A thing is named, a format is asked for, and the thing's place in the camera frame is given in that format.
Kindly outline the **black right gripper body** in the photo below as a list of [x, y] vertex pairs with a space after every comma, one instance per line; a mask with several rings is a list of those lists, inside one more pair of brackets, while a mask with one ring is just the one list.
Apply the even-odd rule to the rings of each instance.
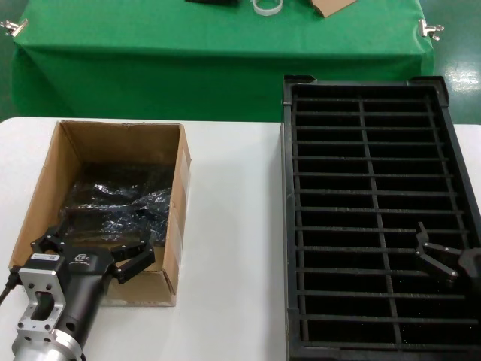
[[463, 250], [458, 259], [463, 275], [471, 281], [480, 281], [480, 248]]

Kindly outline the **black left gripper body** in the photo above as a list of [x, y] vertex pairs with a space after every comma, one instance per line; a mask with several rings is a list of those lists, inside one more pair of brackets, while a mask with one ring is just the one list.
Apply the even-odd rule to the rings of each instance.
[[104, 247], [61, 245], [68, 267], [66, 305], [56, 328], [72, 338], [88, 338], [113, 278], [111, 252]]

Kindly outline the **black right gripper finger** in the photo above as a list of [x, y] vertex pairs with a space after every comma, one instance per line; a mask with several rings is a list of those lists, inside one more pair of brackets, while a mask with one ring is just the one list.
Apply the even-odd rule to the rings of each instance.
[[447, 287], [454, 287], [460, 277], [459, 258], [462, 250], [430, 242], [423, 222], [416, 229], [415, 255], [419, 268]]

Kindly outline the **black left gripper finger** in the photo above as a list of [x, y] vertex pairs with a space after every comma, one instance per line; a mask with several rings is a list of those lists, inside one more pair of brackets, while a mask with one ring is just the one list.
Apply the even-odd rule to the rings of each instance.
[[47, 254], [53, 252], [66, 259], [73, 259], [74, 247], [67, 240], [69, 226], [72, 222], [72, 214], [65, 213], [60, 221], [47, 228], [47, 231], [30, 245], [33, 253]]
[[113, 277], [119, 284], [128, 282], [156, 261], [150, 237], [150, 222], [146, 217], [142, 217], [138, 240], [110, 249], [115, 264]]

